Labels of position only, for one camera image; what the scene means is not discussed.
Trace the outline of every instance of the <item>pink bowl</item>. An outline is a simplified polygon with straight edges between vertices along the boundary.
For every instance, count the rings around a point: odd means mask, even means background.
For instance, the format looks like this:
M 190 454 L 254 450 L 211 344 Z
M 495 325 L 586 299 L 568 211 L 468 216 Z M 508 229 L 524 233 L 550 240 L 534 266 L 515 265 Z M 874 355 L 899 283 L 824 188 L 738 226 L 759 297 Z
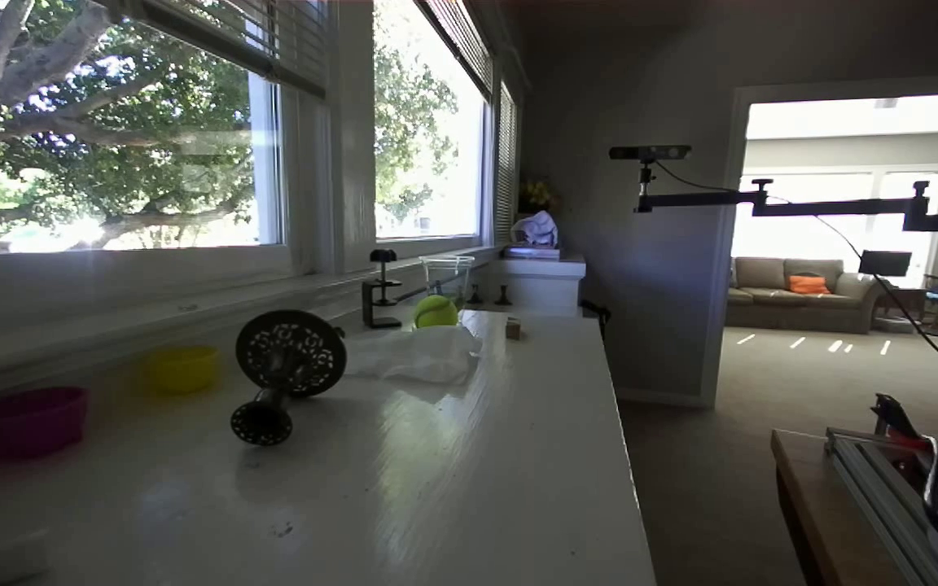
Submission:
M 81 439 L 89 395 L 40 389 L 0 397 L 0 460 L 40 460 Z

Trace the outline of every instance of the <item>window blinds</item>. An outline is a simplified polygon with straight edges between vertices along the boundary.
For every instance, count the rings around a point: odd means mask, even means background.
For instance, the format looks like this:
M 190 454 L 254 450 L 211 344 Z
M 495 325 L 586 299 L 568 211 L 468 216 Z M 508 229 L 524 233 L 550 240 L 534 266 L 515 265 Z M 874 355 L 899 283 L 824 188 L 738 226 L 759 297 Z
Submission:
M 329 0 L 105 0 L 271 82 L 325 99 Z
M 416 7 L 434 21 L 443 41 L 457 51 L 457 59 L 464 66 L 468 78 L 479 85 L 486 99 L 490 99 L 490 51 L 482 41 L 468 10 L 461 0 L 416 0 Z

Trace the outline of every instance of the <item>floor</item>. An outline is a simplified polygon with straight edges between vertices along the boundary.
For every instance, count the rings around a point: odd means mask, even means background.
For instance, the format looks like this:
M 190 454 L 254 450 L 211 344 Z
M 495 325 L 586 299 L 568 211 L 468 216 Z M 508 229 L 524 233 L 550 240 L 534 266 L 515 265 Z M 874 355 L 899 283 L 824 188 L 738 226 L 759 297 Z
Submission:
M 938 436 L 938 355 L 870 337 L 727 328 L 712 409 L 621 404 L 660 586 L 803 584 L 771 482 L 771 430 L 874 430 L 874 395 Z

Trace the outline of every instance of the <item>black fan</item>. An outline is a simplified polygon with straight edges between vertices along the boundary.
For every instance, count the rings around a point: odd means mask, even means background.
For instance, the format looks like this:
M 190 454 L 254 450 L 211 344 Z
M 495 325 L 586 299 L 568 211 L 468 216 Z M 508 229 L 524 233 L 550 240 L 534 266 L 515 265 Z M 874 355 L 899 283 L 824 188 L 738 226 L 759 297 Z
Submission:
M 239 333 L 239 364 L 267 395 L 230 415 L 230 430 L 254 446 L 277 446 L 294 434 L 283 397 L 329 390 L 345 370 L 335 325 L 311 312 L 277 310 Z

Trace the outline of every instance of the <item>sofa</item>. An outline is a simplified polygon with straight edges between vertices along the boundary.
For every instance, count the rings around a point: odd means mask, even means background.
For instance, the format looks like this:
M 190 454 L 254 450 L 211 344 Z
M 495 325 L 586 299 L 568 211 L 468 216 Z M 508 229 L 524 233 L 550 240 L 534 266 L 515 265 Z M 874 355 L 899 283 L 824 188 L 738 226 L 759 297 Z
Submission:
M 734 257 L 727 325 L 870 333 L 877 297 L 842 259 Z

